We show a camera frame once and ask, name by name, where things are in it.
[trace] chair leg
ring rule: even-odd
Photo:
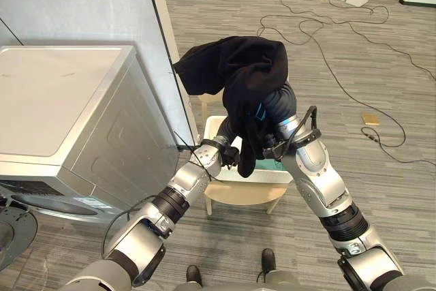
[[[207,103],[202,102],[202,120],[203,126],[206,128],[206,120],[207,120]]]
[[[266,210],[267,214],[271,214],[272,211],[274,210],[274,208],[277,206],[277,204],[279,203],[281,197],[278,197],[277,199],[274,199],[273,201],[270,201],[268,203],[268,209]]]
[[[212,199],[210,199],[206,194],[204,196],[204,203],[206,204],[207,215],[212,215]]]

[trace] blue tag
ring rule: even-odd
[[[259,121],[263,121],[265,119],[266,116],[266,111],[262,105],[262,103],[259,104],[258,110],[256,111],[256,115],[255,117],[259,120]]]

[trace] teal cloth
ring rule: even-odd
[[[286,170],[281,162],[275,159],[256,160],[256,170]]]

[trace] gray wall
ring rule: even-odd
[[[6,26],[0,21],[0,46],[19,46],[18,40],[10,33]]]
[[[193,143],[152,0],[1,0],[0,17],[27,46],[135,45],[170,129]]]

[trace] silver robot arm segment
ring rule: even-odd
[[[168,238],[175,224],[208,186],[209,175],[221,171],[221,154],[232,136],[217,136],[196,149],[167,186],[147,202],[106,246],[104,259],[86,267],[61,291],[128,291],[145,284],[165,254],[161,238]]]
[[[287,140],[299,123],[297,116],[282,121],[276,138]],[[338,265],[353,290],[383,290],[389,281],[404,275],[395,255],[354,204],[314,131],[302,125],[292,144],[281,161],[341,254]]]

